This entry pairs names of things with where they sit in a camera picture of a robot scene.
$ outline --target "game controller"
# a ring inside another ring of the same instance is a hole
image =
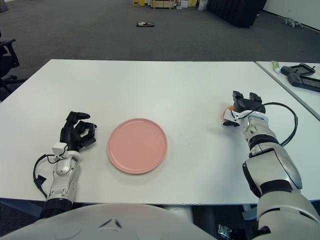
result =
[[[320,80],[291,72],[288,81],[292,86],[320,92]]]
[[[286,76],[288,76],[290,73],[295,73],[303,76],[310,76],[316,72],[314,68],[315,67],[310,67],[305,63],[300,63],[296,66],[283,66],[280,71],[282,74]]]

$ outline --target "black leg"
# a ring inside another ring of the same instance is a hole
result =
[[[8,93],[12,94],[12,91],[10,90],[10,88],[7,87],[6,84],[3,83],[3,80],[0,79],[0,87],[4,88],[5,90],[7,90]]]
[[[17,76],[15,76],[15,75],[10,75],[10,76],[8,76],[8,77],[6,77],[6,78],[2,78],[2,81],[7,81],[7,80],[10,80],[10,79],[17,79]]]
[[[3,80],[2,82],[4,84],[22,84],[25,81],[27,81],[27,79],[18,79],[18,80]]]

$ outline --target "gray carpet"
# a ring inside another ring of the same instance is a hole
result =
[[[28,78],[50,59],[320,63],[320,33],[262,12],[238,28],[209,11],[132,6],[131,0],[14,0],[0,14]],[[154,22],[154,28],[136,22]]]

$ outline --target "second white table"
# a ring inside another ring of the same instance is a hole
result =
[[[281,72],[276,73],[273,70],[270,61],[257,61],[256,64],[260,66],[270,77],[272,77],[278,84],[288,91],[295,99],[297,99],[306,109],[308,109],[320,121],[320,92],[311,91],[301,87],[292,86],[287,76]],[[280,68],[283,66],[296,66],[300,62],[279,62]],[[307,63],[310,67],[315,66],[315,73],[308,77],[320,80],[320,63]]]

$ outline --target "office chair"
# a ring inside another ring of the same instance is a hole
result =
[[[4,88],[10,94],[13,92],[8,85],[9,84],[21,84],[26,81],[26,79],[19,79],[17,80],[17,76],[10,75],[9,77],[3,78],[10,69],[18,67],[19,61],[18,57],[15,53],[14,48],[12,47],[12,43],[15,42],[15,39],[9,41],[1,41],[0,40],[0,88]]]

